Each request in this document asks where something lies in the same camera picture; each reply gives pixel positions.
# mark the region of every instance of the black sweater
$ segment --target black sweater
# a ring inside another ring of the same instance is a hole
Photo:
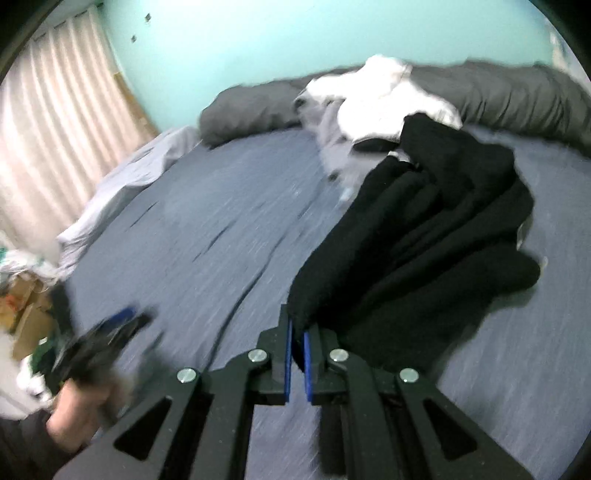
[[[40,410],[24,420],[0,419],[2,480],[50,480],[72,459],[47,433],[49,416]]]
[[[509,148],[421,113],[401,147],[419,167],[387,157],[367,176],[296,275],[288,312],[296,339],[316,322],[375,367],[427,372],[496,296],[537,281],[516,249],[534,202]]]

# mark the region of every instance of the white curtain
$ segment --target white curtain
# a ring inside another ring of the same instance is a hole
[[[109,171],[152,138],[113,79],[96,7],[27,48],[0,86],[0,230],[47,253]]]

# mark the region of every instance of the blue object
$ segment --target blue object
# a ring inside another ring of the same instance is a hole
[[[119,325],[132,320],[137,314],[135,307],[126,307],[118,313],[115,313],[112,317],[105,321],[105,325],[109,327],[118,327]]]
[[[291,393],[291,320],[287,323],[287,349],[285,349],[285,403],[290,402]]]
[[[312,372],[311,372],[310,335],[304,332],[304,376],[306,378],[306,397],[312,403]]]

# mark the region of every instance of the mattress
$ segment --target mattress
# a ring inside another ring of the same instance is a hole
[[[521,248],[547,264],[450,353],[439,387],[539,480],[556,480],[591,428],[591,163],[566,147],[470,129],[515,150],[536,200]],[[119,361],[138,398],[178,368],[219,368],[277,324],[312,250],[342,216],[300,129],[197,146],[139,194],[67,282],[80,330],[118,309],[158,317]],[[257,407],[246,477],[338,478],[320,461],[320,409],[293,369],[287,407]]]

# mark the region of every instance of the cardboard box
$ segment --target cardboard box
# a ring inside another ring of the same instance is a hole
[[[31,355],[39,340],[51,335],[56,328],[55,320],[35,305],[29,305],[22,314],[15,332],[12,358],[17,362]]]
[[[0,325],[14,333],[28,305],[46,312],[51,307],[47,287],[36,276],[22,273],[16,276],[8,295],[0,298]]]

